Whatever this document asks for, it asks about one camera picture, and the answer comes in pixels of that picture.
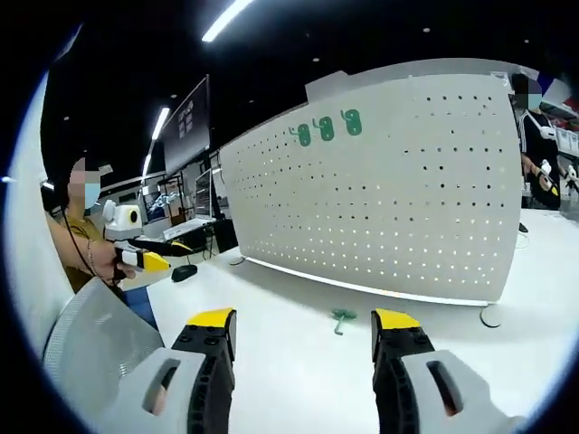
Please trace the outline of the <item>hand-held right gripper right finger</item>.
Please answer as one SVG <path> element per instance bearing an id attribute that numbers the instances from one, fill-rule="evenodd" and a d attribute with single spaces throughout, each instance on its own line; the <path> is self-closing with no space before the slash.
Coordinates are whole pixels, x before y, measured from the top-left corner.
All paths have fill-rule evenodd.
<path id="1" fill-rule="evenodd" d="M 381 433 L 514 433 L 518 416 L 491 400 L 488 383 L 448 350 L 433 347 L 413 317 L 372 317 L 373 391 Z"/>

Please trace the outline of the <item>person's left hand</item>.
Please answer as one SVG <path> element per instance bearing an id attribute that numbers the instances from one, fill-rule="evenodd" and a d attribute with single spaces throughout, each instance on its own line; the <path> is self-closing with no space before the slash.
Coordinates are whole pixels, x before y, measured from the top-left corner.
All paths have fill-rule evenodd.
<path id="1" fill-rule="evenodd" d="M 93 254 L 94 270 L 96 274 L 110 285 L 116 285 L 124 278 L 132 279 L 136 271 L 127 264 L 117 261 L 114 248 L 99 250 Z"/>

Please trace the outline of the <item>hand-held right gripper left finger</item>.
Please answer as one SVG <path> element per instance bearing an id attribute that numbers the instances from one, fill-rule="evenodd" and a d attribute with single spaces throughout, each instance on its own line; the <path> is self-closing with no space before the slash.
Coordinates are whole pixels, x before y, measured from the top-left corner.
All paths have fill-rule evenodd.
<path id="1" fill-rule="evenodd" d="M 119 384 L 101 433 L 227 433 L 235 387 L 237 311 L 191 317 L 173 345 L 149 355 Z"/>

